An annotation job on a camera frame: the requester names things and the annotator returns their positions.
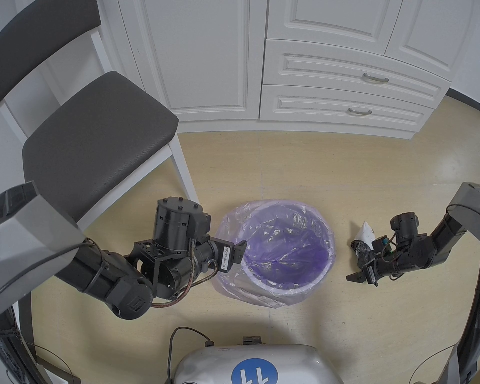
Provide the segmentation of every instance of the purple trash bag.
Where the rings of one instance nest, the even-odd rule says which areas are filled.
[[[296,201],[242,205],[225,215],[216,237],[248,245],[240,265],[216,275],[215,289],[264,307],[305,300],[335,261],[332,230],[315,208]]]

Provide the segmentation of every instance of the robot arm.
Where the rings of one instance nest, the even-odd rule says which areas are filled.
[[[361,271],[347,276],[347,280],[360,283],[366,280],[377,286],[382,277],[396,279],[406,272],[443,263],[467,231],[480,240],[480,185],[462,183],[431,235],[418,234],[418,224],[413,212],[393,217],[390,226],[395,231],[395,252],[391,251],[387,236],[376,239]],[[465,330],[437,383],[468,383],[477,371],[479,357],[480,275]]]
[[[101,250],[60,212],[33,182],[0,194],[0,313],[55,275],[103,301],[116,316],[136,319],[155,296],[174,299],[191,274],[195,280],[213,261],[214,273],[228,272],[246,248],[244,241],[210,238],[210,215],[182,198],[158,201],[152,239],[136,242],[127,256]]]

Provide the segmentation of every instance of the label sticker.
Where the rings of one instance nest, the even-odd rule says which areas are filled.
[[[377,281],[377,279],[375,278],[375,273],[373,273],[373,268],[371,266],[368,267],[368,273],[370,274],[370,279],[372,279],[372,283]]]
[[[237,364],[232,372],[232,384],[276,384],[278,372],[264,359],[248,359]]]
[[[230,258],[230,247],[223,247],[222,264],[220,266],[221,269],[225,271],[227,270],[229,258]]]

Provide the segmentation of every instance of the chair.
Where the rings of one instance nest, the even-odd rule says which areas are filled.
[[[169,157],[186,197],[198,202],[177,137],[178,118],[115,71],[98,26],[96,0],[36,0],[0,31],[0,112],[23,143],[25,181],[80,229]],[[89,33],[105,74],[26,137],[5,96],[31,70]]]

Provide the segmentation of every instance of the gray chair seat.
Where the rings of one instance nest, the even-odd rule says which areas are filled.
[[[117,72],[92,81],[25,142],[25,181],[78,221],[175,135],[178,118]]]

